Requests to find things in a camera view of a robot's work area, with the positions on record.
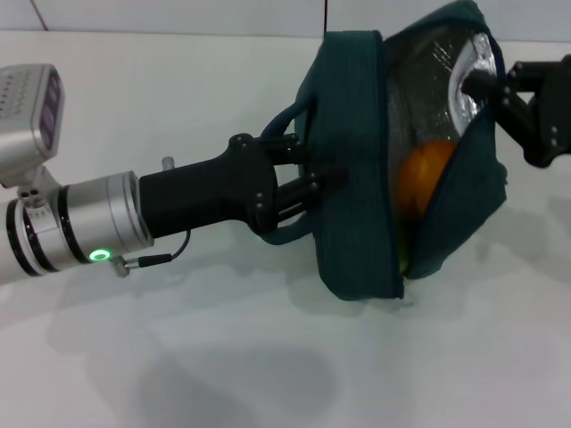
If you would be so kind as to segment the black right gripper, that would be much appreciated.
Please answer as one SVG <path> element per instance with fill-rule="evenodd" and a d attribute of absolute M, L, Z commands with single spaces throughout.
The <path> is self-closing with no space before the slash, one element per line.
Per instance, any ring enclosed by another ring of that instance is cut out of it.
<path fill-rule="evenodd" d="M 494 121 L 522 148 L 526 160 L 545 169 L 570 154 L 570 56 L 559 62 L 515 62 L 508 73 L 516 83 L 533 83 L 535 124 L 529 105 L 505 80 L 490 73 L 469 73 L 463 93 L 485 103 Z"/>

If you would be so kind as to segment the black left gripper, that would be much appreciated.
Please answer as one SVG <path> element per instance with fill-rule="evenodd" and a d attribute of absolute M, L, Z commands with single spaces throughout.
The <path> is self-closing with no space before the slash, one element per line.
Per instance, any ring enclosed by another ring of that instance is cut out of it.
<path fill-rule="evenodd" d="M 274 165 L 302 165 L 308 158 L 308 146 L 295 133 L 233 136 L 213 159 L 141 177 L 143 220 L 154 238 L 226 220 L 270 233 L 347 183 L 347 168 L 328 166 L 277 187 Z"/>

